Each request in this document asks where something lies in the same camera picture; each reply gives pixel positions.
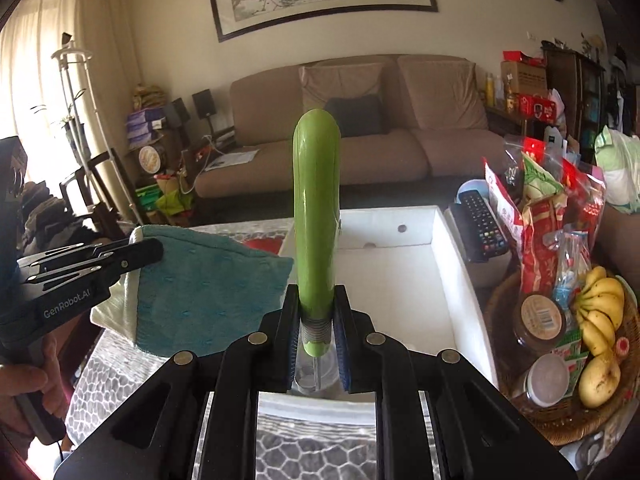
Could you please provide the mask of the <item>person's left hand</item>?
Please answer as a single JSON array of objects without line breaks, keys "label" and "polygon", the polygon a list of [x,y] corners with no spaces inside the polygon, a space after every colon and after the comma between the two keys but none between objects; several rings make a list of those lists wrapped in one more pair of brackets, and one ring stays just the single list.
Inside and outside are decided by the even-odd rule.
[{"label": "person's left hand", "polygon": [[43,338],[42,352],[42,367],[1,365],[1,425],[29,437],[33,437],[34,432],[16,403],[18,396],[40,391],[44,409],[60,419],[65,417],[68,407],[58,362],[58,345],[53,334]]}]

